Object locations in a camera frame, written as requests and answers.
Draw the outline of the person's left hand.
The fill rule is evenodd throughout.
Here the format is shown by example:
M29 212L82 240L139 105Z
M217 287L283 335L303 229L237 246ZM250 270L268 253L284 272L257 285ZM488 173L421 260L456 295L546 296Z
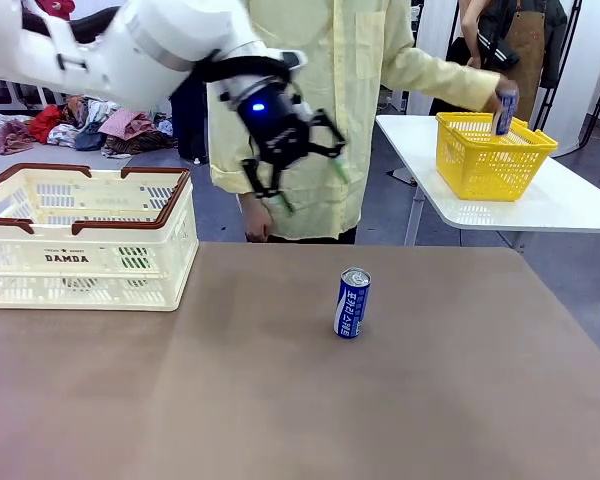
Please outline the person's left hand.
M502 110L502 99L506 94L518 94L519 88L515 81L500 76L495 90L490 94L487 102L483 107L484 112L497 113Z

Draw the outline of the person's right hand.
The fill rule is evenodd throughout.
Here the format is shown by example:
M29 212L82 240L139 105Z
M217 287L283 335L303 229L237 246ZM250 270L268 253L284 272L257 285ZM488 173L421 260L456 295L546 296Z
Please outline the person's right hand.
M253 193L241 194L239 202L247 240L254 243L266 243L273 224L269 210Z

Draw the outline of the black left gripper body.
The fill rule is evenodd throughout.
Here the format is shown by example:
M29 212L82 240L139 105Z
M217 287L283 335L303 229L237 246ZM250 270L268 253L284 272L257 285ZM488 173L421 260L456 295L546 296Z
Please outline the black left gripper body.
M309 127L296 111L287 84L263 78L241 93L229 93L232 109L239 116L256 153L244 158L243 169L256 169L263 161L277 169L288 169L303 156Z

